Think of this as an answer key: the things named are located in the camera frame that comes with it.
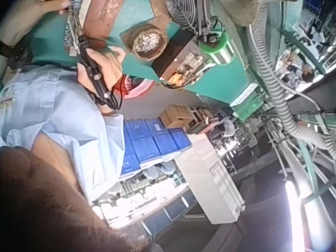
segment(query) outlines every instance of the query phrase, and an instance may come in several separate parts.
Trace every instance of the green workbench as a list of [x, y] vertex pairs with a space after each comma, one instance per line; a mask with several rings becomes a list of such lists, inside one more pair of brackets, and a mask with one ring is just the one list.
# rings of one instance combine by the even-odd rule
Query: green workbench
[[[123, 6], [115, 20], [110, 40], [116, 46], [124, 47], [120, 33], [154, 17], [149, 0], [124, 0]], [[31, 32], [29, 41], [34, 53], [34, 62], [53, 62], [64, 66], [74, 66], [76, 57], [70, 57], [63, 48], [63, 37], [66, 26], [66, 15], [48, 14]], [[179, 29], [172, 23], [166, 28], [168, 38]], [[123, 72], [133, 76], [158, 81], [150, 63], [142, 62], [133, 54], [127, 54], [123, 62]], [[216, 66], [189, 91], [199, 93], [223, 102], [231, 103], [247, 87], [248, 79], [238, 57], [227, 66]]]

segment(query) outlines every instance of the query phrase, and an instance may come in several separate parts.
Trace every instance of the wire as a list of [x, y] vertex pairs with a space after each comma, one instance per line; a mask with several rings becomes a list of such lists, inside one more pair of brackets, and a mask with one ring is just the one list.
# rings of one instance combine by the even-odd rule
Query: wire
[[254, 40], [254, 36], [253, 36], [252, 26], [249, 25], [248, 28], [249, 28], [249, 32], [250, 32], [250, 35], [251, 35], [251, 39], [252, 39], [253, 46], [254, 46], [256, 52], [258, 53], [260, 59], [262, 60], [262, 63], [264, 63], [264, 66], [269, 70], [269, 72], [271, 73], [271, 75], [273, 75], [273, 77], [274, 77], [276, 80], [278, 80], [279, 84], [280, 84], [284, 89], [286, 89], [287, 91], [289, 91], [289, 92], [291, 92], [291, 93], [293, 93], [293, 94], [295, 94], [295, 95], [299, 95], [299, 96], [302, 96], [302, 97], [306, 98], [307, 100], [309, 100], [311, 103], [313, 103], [313, 104], [316, 106], [316, 108], [317, 108], [318, 111], [321, 111], [320, 106], [319, 106], [319, 105], [317, 104], [317, 102], [315, 102], [313, 99], [311, 99], [310, 97], [306, 96], [306, 95], [303, 94], [303, 93], [300, 93], [300, 92], [296, 91], [295, 89], [290, 88], [290, 87], [287, 86], [285, 83], [283, 83], [281, 80], [279, 80], [279, 78], [274, 74], [273, 70], [272, 70], [271, 67], [266, 63], [264, 57], [261, 55], [259, 49], [257, 48], [256, 42], [255, 42], [255, 40]]

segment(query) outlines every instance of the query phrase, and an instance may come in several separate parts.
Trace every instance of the hand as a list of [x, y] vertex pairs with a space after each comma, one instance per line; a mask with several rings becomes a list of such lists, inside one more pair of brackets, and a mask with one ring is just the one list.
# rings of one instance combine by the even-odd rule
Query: hand
[[[109, 47], [113, 52], [117, 55], [113, 55], [112, 52], [101, 54], [93, 49], [88, 48], [87, 53], [91, 59], [93, 59], [100, 67], [101, 71], [109, 90], [119, 81], [122, 77], [122, 62], [125, 58], [125, 51], [116, 46]], [[81, 63], [77, 63], [78, 67], [78, 82], [81, 83], [85, 88], [90, 90], [91, 92], [97, 92], [93, 87], [91, 80], [88, 77], [85, 67]], [[99, 106], [99, 109], [103, 114], [108, 114], [112, 111], [107, 105]]]
[[70, 0], [17, 0], [0, 24], [0, 40], [14, 47], [46, 13], [63, 14], [69, 5]]

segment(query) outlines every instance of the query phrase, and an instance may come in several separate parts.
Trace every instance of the circuit board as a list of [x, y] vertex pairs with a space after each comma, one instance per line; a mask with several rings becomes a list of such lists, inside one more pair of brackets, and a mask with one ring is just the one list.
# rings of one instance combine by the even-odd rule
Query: circuit board
[[[78, 14], [79, 23], [86, 36], [91, 38], [92, 48], [103, 48], [109, 38], [112, 27], [124, 0], [72, 0], [73, 13]], [[72, 37], [69, 25], [66, 25], [64, 48], [70, 50]]]
[[[83, 27], [86, 14], [90, 7], [91, 0], [71, 0], [72, 9], [75, 13], [79, 13], [79, 21], [81, 26]], [[73, 46], [73, 41], [70, 33], [69, 24], [66, 24], [65, 34], [64, 34], [64, 49], [71, 50]]]

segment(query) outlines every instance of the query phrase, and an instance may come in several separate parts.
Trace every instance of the pipe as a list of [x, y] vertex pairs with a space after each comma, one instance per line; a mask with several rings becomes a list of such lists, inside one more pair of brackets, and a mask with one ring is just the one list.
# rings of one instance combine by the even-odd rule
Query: pipe
[[[248, 27], [247, 37], [258, 71], [269, 91], [269, 95], [279, 118], [281, 119], [283, 127], [295, 138], [310, 142], [320, 149], [328, 149], [333, 158], [336, 159], [336, 150], [331, 138], [325, 139], [322, 134], [309, 129], [302, 124], [299, 125], [293, 118], [287, 101], [285, 100], [285, 91], [283, 88], [283, 85], [285, 84], [273, 72], [273, 64], [269, 59], [267, 51], [265, 39], [267, 8], [267, 3], [260, 4], [256, 20]], [[289, 148], [286, 141], [282, 141], [279, 144], [279, 147], [282, 150], [287, 163], [292, 168], [301, 197], [304, 198], [309, 196], [313, 193], [313, 190], [301, 163]], [[320, 251], [328, 250], [334, 241], [335, 228], [321, 197], [305, 204], [304, 209], [306, 211], [314, 249]]]
[[328, 150], [333, 158], [336, 159], [336, 150], [331, 138], [325, 139], [322, 134], [309, 129], [305, 125], [299, 125], [292, 116], [287, 101], [285, 100], [283, 86], [286, 84], [284, 84], [273, 72], [272, 63], [269, 59], [266, 47], [265, 30], [267, 7], [267, 4], [260, 5], [258, 16], [254, 23], [249, 25], [249, 32], [247, 36], [254, 60], [258, 67], [259, 73], [269, 91], [269, 95], [272, 99], [275, 109], [284, 128], [293, 137], [313, 143], [318, 148], [323, 150]]
[[[273, 134], [277, 142], [280, 138]], [[300, 198], [306, 198], [313, 193], [305, 168], [295, 156], [286, 141], [279, 144], [284, 158], [291, 167], [293, 176], [300, 190]], [[312, 246], [317, 251], [328, 251], [335, 238], [335, 226], [321, 199], [317, 197], [304, 205]]]

